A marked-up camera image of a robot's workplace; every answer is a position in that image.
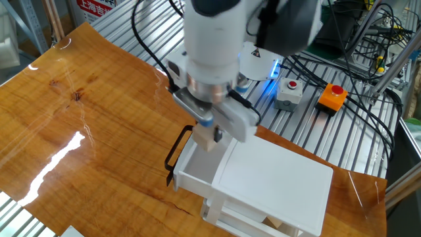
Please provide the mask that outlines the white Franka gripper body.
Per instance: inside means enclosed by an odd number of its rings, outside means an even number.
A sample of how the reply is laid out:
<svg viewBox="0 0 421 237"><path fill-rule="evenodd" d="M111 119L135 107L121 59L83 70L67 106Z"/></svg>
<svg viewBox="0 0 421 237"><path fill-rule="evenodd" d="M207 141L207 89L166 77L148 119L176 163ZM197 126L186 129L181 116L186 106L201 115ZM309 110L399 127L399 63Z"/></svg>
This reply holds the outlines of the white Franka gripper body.
<svg viewBox="0 0 421 237"><path fill-rule="evenodd" d="M204 84L187 73L186 52L172 52L166 57L166 70L175 88L171 89L177 105L197 122L196 133L214 141L214 129L219 127L240 142L246 142L257 132L260 115L230 84Z"/></svg>

